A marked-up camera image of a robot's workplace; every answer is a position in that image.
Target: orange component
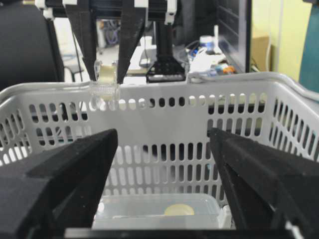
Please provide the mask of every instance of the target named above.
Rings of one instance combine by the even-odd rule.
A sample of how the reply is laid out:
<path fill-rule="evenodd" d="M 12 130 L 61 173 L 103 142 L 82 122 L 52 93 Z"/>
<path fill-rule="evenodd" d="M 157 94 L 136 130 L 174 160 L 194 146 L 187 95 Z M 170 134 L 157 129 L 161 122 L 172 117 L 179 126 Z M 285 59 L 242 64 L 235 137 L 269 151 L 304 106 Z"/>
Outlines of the orange component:
<path fill-rule="evenodd" d="M 229 73 L 235 73 L 235 67 L 233 66 L 229 66 L 223 69 L 224 74 L 229 74 Z"/>

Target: basket handle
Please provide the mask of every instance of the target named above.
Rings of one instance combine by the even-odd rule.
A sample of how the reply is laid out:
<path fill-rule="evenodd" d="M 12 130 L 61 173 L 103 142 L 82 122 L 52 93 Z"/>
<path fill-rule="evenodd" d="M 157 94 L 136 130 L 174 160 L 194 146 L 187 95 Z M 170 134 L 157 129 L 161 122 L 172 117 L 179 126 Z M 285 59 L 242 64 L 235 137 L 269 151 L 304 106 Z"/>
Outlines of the basket handle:
<path fill-rule="evenodd" d="M 276 72 L 258 72 L 258 73 L 247 73 L 247 74 L 237 74 L 237 75 L 227 75 L 227 76 L 217 76 L 217 77 L 206 77 L 202 76 L 202 72 L 194 72 L 190 73 L 187 76 L 187 82 L 193 83 L 193 84 L 200 84 L 203 82 L 230 82 L 230 81 L 261 81 L 265 79 L 272 79 L 277 82 L 282 82 L 288 85 L 290 88 L 292 88 L 294 91 L 296 91 L 301 96 L 308 98 L 313 101 L 319 102 L 319 94 L 310 91 L 303 87 L 298 82 L 295 82 L 290 77 Z"/>

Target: clear plastic container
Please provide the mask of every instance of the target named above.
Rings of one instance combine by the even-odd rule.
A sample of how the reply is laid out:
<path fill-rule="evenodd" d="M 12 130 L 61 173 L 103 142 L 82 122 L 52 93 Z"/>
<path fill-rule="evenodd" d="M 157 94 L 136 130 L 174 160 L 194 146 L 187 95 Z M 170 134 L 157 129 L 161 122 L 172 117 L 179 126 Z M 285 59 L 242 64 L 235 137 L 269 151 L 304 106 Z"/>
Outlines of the clear plastic container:
<path fill-rule="evenodd" d="M 101 198 L 94 229 L 189 229 L 230 228 L 229 207 L 220 209 L 206 194 L 153 194 Z"/>

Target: black office chair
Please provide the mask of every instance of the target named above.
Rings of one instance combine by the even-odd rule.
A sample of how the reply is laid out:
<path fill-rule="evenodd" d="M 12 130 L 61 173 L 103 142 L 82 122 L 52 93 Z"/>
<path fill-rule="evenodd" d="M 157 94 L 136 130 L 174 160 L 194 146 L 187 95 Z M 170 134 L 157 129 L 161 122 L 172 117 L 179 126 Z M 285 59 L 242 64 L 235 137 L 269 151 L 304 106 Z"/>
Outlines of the black office chair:
<path fill-rule="evenodd" d="M 0 91 L 19 83 L 63 82 L 53 22 L 33 5 L 0 1 Z M 68 69 L 73 80 L 82 71 L 78 66 Z"/>

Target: white clamp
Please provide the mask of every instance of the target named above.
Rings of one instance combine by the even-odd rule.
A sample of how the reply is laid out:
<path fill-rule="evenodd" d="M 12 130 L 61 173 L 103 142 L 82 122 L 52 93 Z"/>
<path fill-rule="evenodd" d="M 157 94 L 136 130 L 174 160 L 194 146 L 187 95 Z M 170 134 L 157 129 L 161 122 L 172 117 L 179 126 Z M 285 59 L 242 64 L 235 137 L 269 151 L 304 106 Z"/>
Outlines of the white clamp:
<path fill-rule="evenodd" d="M 134 0 L 134 7 L 149 8 L 149 0 Z"/>
<path fill-rule="evenodd" d="M 65 7 L 65 5 L 77 5 L 78 0 L 62 0 L 62 4 Z"/>
<path fill-rule="evenodd" d="M 45 0 L 35 0 L 34 4 L 38 9 L 43 10 L 43 16 L 45 17 L 45 19 L 54 20 L 53 9 L 45 5 Z"/>
<path fill-rule="evenodd" d="M 177 12 L 177 0 L 167 0 L 167 12 L 165 15 L 165 25 L 173 24 Z"/>

